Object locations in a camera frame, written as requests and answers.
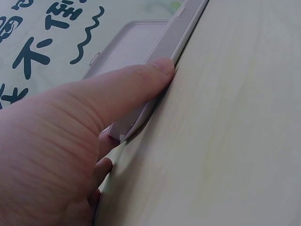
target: wood grain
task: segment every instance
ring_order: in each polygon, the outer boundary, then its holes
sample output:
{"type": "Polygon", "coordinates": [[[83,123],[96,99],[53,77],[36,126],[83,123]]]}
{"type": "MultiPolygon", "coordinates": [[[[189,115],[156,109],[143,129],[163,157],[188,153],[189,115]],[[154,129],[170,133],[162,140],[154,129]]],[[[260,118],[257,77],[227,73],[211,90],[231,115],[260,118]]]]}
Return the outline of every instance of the wood grain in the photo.
{"type": "Polygon", "coordinates": [[[115,164],[102,226],[301,222],[301,2],[210,0],[115,164]]]}

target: finger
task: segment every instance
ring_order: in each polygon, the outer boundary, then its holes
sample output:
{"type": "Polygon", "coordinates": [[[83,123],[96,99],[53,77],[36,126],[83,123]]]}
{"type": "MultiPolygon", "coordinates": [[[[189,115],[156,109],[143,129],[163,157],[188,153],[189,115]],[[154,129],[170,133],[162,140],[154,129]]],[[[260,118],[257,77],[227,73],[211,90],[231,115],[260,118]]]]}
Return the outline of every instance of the finger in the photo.
{"type": "Polygon", "coordinates": [[[89,203],[89,205],[90,205],[90,207],[91,207],[91,209],[94,213],[96,211],[99,199],[100,199],[99,189],[96,189],[96,191],[94,191],[94,193],[90,197],[88,197],[88,199],[87,199],[88,203],[89,203]]]}
{"type": "Polygon", "coordinates": [[[99,188],[105,177],[111,172],[112,167],[113,163],[108,158],[103,158],[96,164],[90,185],[88,187],[88,197],[90,197],[95,192],[95,190],[99,188]]]}
{"type": "Polygon", "coordinates": [[[108,133],[102,133],[99,136],[99,155],[97,161],[105,157],[113,148],[120,144],[119,141],[110,137],[108,133]]]}
{"type": "Polygon", "coordinates": [[[152,64],[128,66],[90,79],[68,83],[59,89],[79,101],[78,107],[84,106],[91,110],[82,117],[89,117],[86,121],[96,123],[101,132],[121,116],[155,97],[169,84],[173,75],[173,61],[163,58],[152,64]]]}

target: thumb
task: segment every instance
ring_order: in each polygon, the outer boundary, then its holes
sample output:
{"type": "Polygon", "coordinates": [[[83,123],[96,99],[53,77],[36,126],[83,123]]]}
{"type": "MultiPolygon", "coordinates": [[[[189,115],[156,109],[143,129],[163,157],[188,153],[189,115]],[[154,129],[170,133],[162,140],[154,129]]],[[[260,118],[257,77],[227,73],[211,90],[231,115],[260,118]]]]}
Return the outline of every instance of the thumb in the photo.
{"type": "Polygon", "coordinates": [[[132,65],[67,83],[50,90],[51,94],[47,93],[47,96],[73,105],[74,111],[81,112],[81,120],[90,123],[86,126],[101,132],[135,107],[155,97],[173,76],[173,61],[161,58],[152,64],[132,65]]]}

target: wooden board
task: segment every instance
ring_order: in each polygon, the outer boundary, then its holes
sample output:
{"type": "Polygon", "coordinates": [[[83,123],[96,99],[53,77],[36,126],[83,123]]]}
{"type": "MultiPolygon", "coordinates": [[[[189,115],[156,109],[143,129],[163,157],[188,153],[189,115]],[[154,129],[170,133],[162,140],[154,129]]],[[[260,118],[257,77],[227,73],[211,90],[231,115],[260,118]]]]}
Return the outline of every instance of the wooden board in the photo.
{"type": "Polygon", "coordinates": [[[210,0],[163,102],[117,159],[96,225],[300,225],[300,9],[210,0]]]}

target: white plastic case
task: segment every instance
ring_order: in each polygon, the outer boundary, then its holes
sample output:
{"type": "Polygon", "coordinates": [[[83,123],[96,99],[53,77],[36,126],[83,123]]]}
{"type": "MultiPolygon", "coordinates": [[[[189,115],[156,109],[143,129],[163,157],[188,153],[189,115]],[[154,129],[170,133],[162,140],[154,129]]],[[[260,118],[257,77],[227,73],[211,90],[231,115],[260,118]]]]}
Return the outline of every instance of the white plastic case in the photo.
{"type": "MultiPolygon", "coordinates": [[[[126,24],[102,53],[97,53],[84,76],[90,78],[128,65],[150,63],[158,57],[174,63],[183,51],[208,0],[186,0],[173,18],[126,24]]],[[[157,97],[134,109],[108,129],[120,142],[128,140],[148,119],[157,97]]]]}

